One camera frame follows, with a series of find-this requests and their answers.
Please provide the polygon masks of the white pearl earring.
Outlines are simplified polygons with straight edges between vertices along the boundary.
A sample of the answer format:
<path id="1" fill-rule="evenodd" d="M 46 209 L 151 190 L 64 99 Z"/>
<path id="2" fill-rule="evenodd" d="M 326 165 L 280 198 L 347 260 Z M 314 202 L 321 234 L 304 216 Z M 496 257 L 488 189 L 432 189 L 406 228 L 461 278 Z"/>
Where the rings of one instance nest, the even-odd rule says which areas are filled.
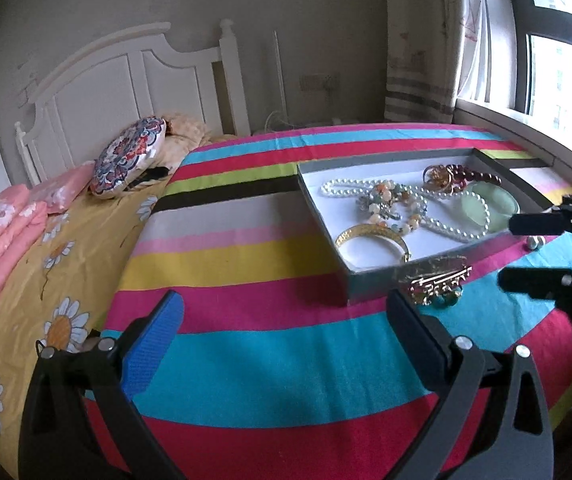
<path id="1" fill-rule="evenodd" d="M 545 237 L 542 235 L 529 235 L 526 239 L 526 246 L 530 252 L 541 249 L 546 243 Z"/>

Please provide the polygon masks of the gold bangle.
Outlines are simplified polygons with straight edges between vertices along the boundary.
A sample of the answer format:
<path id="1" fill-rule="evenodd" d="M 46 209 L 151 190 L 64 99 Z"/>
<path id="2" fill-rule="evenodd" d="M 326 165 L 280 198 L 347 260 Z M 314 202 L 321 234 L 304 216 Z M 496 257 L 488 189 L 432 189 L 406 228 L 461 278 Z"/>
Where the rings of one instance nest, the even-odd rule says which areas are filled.
<path id="1" fill-rule="evenodd" d="M 403 237 L 389 226 L 379 224 L 363 223 L 352 226 L 337 235 L 334 246 L 339 248 L 358 240 L 364 240 L 363 245 L 372 249 L 380 247 L 392 250 L 402 263 L 411 260 L 410 248 Z"/>

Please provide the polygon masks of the beige plush pillow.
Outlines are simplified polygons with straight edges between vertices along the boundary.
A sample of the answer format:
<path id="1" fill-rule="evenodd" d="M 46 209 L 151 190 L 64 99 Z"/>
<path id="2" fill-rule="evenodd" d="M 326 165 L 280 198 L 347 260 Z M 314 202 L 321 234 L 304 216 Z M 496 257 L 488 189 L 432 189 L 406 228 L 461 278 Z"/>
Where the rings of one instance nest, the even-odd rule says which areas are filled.
<path id="1" fill-rule="evenodd" d="M 167 128 L 156 157 L 158 166 L 178 168 L 188 154 L 212 140 L 212 132 L 201 120 L 183 113 L 167 114 L 162 118 Z"/>

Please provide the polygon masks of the pale green jade bangle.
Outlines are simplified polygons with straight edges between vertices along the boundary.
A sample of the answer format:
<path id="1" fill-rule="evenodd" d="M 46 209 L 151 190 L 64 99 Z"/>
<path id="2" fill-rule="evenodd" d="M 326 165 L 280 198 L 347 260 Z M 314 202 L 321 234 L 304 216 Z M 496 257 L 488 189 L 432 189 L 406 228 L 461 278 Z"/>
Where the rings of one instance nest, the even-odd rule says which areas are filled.
<path id="1" fill-rule="evenodd" d="M 467 193 L 461 198 L 461 207 L 464 216 L 472 223 L 482 228 L 486 213 L 481 201 L 487 205 L 489 211 L 488 232 L 504 231 L 508 228 L 508 220 L 514 214 L 520 213 L 520 205 L 516 198 L 499 185 L 477 182 L 471 185 Z"/>

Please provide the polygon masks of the white wooden headboard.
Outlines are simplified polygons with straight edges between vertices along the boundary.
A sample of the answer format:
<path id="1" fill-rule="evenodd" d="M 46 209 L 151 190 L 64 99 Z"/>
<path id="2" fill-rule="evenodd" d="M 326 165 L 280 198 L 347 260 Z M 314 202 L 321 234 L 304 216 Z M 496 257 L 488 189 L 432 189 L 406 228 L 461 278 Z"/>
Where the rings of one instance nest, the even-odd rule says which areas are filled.
<path id="1" fill-rule="evenodd" d="M 15 126 L 29 182 L 38 185 L 94 157 L 139 119 L 181 112 L 215 134 L 250 136 L 233 23 L 220 23 L 216 46 L 174 50 L 168 22 L 129 27 L 70 55 L 32 91 L 30 129 Z"/>

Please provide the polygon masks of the gold rhinestone hair clip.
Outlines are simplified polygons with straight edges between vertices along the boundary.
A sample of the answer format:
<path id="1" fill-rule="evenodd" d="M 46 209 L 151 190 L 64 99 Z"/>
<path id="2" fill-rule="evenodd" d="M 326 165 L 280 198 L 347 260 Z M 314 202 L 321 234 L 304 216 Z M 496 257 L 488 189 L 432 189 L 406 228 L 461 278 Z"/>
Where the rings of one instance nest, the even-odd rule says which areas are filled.
<path id="1" fill-rule="evenodd" d="M 453 306 L 472 274 L 464 256 L 446 256 L 411 263 L 400 274 L 401 292 L 416 306 Z"/>

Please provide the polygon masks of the pink pillow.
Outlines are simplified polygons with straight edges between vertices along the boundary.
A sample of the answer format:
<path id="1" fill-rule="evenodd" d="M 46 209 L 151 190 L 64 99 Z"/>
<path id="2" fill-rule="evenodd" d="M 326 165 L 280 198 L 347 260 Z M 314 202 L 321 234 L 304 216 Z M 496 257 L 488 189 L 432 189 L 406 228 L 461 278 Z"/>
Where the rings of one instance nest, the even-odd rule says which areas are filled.
<path id="1" fill-rule="evenodd" d="M 30 191 L 29 202 L 46 203 L 48 214 L 66 212 L 73 201 L 88 188 L 93 177 L 94 166 L 94 160 L 88 160 L 58 177 L 38 184 Z"/>

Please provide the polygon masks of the grey shallow jewelry tray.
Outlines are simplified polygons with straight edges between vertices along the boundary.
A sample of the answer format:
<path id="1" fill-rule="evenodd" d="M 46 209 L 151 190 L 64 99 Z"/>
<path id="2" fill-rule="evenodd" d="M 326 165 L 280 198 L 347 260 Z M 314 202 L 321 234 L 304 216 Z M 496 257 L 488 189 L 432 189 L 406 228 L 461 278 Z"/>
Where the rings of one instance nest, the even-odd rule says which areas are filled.
<path id="1" fill-rule="evenodd" d="M 542 212 L 551 202 L 512 170 L 478 148 L 350 156 L 302 162 L 301 192 L 338 261 L 347 304 L 385 295 L 411 263 L 464 256 L 472 266 L 514 243 L 506 230 L 489 233 L 489 211 L 480 228 L 463 214 L 461 198 L 477 182 L 512 194 L 520 212 Z M 408 263 L 387 248 L 334 240 L 357 224 L 397 231 L 412 254 Z"/>

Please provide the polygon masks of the striped beige curtain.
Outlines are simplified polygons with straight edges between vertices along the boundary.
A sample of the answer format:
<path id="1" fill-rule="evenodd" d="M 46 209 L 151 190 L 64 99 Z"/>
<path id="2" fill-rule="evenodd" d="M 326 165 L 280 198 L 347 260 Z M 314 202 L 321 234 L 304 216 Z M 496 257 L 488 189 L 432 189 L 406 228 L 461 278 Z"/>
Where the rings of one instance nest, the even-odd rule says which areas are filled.
<path id="1" fill-rule="evenodd" d="M 483 1 L 387 0 L 387 120 L 452 120 L 474 64 Z"/>

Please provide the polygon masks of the yellow floral bed sheet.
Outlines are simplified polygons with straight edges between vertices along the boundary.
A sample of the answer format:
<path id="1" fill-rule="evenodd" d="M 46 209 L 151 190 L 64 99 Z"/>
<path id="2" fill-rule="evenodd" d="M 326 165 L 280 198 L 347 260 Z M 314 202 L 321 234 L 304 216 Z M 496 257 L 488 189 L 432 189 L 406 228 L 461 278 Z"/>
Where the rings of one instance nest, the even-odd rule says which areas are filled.
<path id="1" fill-rule="evenodd" d="M 42 235 L 0 293 L 0 465 L 17 477 L 21 415 L 36 345 L 77 352 L 105 322 L 126 260 L 173 171 L 112 200 L 86 189 Z"/>

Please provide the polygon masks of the white window frame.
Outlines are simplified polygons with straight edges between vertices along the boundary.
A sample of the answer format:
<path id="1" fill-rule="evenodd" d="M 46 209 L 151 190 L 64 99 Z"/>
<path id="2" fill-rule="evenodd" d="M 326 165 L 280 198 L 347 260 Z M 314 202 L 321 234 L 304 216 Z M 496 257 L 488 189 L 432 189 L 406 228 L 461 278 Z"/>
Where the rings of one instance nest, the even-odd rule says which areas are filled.
<path id="1" fill-rule="evenodd" d="M 480 74 L 455 118 L 522 146 L 572 186 L 572 0 L 482 0 Z"/>

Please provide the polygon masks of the patterned round cushion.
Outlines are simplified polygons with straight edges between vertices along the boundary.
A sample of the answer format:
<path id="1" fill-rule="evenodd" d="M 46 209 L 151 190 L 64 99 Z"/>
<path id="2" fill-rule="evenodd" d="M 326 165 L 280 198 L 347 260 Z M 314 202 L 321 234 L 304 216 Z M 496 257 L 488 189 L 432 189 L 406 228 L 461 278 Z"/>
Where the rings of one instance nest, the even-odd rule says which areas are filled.
<path id="1" fill-rule="evenodd" d="M 124 191 L 160 153 L 167 122 L 161 117 L 145 117 L 125 128 L 95 161 L 90 192 L 109 200 Z"/>

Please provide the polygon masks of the striped colourful bed cover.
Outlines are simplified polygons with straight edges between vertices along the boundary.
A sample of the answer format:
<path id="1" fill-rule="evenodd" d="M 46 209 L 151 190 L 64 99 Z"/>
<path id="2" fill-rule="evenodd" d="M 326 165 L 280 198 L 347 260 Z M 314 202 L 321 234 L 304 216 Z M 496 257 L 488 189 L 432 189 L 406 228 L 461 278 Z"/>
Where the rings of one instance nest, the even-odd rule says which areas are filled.
<path id="1" fill-rule="evenodd" d="M 138 239 L 104 332 L 168 290 L 179 333 L 135 403 L 192 479 L 379 479 L 435 397 L 382 299 L 348 304 L 298 166 L 344 156 L 476 148 L 558 202 L 572 186 L 498 136 L 465 127 L 360 125 L 209 146 L 171 178 Z"/>

